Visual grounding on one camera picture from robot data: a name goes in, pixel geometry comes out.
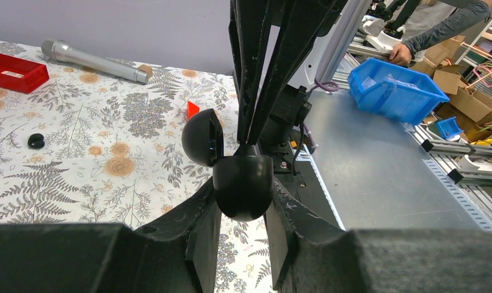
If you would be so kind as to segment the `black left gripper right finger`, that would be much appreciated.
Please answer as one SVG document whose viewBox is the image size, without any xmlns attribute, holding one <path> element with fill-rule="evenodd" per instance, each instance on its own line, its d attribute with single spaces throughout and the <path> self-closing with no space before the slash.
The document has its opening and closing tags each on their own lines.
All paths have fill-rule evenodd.
<svg viewBox="0 0 492 293">
<path fill-rule="evenodd" d="M 278 292 L 492 292 L 492 234 L 481 230 L 344 231 L 278 181 L 266 227 Z"/>
</svg>

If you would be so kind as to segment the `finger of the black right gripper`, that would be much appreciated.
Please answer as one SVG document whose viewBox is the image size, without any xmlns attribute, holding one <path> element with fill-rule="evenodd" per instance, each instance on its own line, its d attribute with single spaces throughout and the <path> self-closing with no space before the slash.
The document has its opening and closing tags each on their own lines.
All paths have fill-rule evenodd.
<svg viewBox="0 0 492 293">
<path fill-rule="evenodd" d="M 278 37 L 264 80 L 260 80 L 255 112 L 248 135 L 249 145 L 256 145 L 277 97 L 288 84 L 312 49 L 325 27 L 332 27 L 346 1 L 271 1 L 277 23 Z"/>
<path fill-rule="evenodd" d="M 231 1 L 228 32 L 239 113 L 237 141 L 248 142 L 273 17 L 271 1 Z"/>
</svg>

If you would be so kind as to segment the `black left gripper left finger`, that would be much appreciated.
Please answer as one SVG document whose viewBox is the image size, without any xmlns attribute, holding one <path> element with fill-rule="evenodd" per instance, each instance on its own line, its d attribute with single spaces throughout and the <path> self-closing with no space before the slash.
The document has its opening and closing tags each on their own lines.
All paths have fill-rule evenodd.
<svg viewBox="0 0 492 293">
<path fill-rule="evenodd" d="M 0 225 L 0 292 L 213 292 L 221 213 L 212 181 L 156 220 Z"/>
</svg>

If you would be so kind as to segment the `black oval earbud case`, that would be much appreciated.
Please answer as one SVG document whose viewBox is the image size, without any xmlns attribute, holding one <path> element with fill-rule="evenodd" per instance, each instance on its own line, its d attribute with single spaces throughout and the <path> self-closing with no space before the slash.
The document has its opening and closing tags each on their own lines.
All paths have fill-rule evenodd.
<svg viewBox="0 0 492 293">
<path fill-rule="evenodd" d="M 200 111 L 187 121 L 182 145 L 192 162 L 212 168 L 215 201 L 227 217 L 249 222 L 265 214 L 272 201 L 273 159 L 225 156 L 223 129 L 214 109 Z"/>
</svg>

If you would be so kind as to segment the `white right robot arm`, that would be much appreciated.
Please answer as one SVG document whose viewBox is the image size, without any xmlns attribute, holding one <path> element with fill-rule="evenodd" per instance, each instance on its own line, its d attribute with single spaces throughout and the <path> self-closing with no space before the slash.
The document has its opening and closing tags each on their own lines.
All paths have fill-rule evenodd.
<svg viewBox="0 0 492 293">
<path fill-rule="evenodd" d="M 228 32 L 239 100 L 237 142 L 279 144 L 295 124 L 307 86 L 293 75 L 347 1 L 231 1 Z"/>
</svg>

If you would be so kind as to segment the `bystander grey sleeve forearm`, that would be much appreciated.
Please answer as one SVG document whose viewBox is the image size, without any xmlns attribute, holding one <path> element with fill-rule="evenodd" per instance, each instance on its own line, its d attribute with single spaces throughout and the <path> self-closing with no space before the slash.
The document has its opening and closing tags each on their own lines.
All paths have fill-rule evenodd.
<svg viewBox="0 0 492 293">
<path fill-rule="evenodd" d="M 475 24 L 483 21 L 490 14 L 492 1 L 471 1 L 466 7 L 459 8 L 445 20 L 432 28 L 402 42 L 411 55 L 424 51 L 445 40 L 454 37 Z"/>
</svg>

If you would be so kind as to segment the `bystander hand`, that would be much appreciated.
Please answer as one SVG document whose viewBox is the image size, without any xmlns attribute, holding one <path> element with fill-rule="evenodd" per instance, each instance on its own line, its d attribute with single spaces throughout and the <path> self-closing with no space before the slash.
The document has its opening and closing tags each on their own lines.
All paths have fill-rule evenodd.
<svg viewBox="0 0 492 293">
<path fill-rule="evenodd" d="M 410 49 L 403 43 L 399 43 L 393 47 L 389 61 L 395 65 L 407 66 L 411 63 L 412 57 Z"/>
</svg>

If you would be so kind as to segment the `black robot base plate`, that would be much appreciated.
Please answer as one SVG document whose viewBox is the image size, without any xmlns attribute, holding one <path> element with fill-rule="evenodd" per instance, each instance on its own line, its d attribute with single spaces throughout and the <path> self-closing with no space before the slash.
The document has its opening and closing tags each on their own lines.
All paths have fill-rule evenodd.
<svg viewBox="0 0 492 293">
<path fill-rule="evenodd" d="M 296 149 L 289 142 L 262 143 L 259 149 L 273 159 L 274 176 L 295 199 L 334 226 L 345 228 L 307 146 L 303 146 L 295 159 Z"/>
</svg>

